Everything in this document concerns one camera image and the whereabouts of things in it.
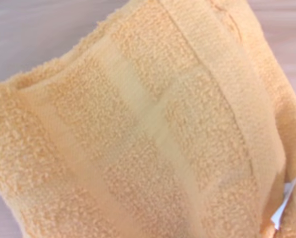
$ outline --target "folded towel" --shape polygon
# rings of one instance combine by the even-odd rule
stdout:
[[[245,0],[131,0],[0,83],[26,238],[296,238],[296,96]]]

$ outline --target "orange towel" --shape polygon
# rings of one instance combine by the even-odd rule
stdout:
[[[296,96],[245,0],[131,0],[0,83],[26,238],[296,238]]]

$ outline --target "table surface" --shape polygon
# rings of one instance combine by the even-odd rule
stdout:
[[[58,57],[126,0],[0,0],[0,81]],[[249,0],[296,92],[296,0]],[[0,238],[20,238],[0,198]]]

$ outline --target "towel label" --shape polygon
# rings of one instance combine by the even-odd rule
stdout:
[[[293,192],[295,185],[296,185],[296,178],[292,182],[285,183],[283,203],[281,204],[281,206],[278,208],[278,210],[271,217],[271,221],[273,222],[273,224],[275,224],[275,228],[277,230],[279,230],[279,228],[280,228],[282,214],[286,208],[286,205],[289,201],[289,198]]]

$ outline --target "towel fold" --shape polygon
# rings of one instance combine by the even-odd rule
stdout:
[[[131,0],[0,83],[26,238],[296,238],[296,96],[245,0]]]

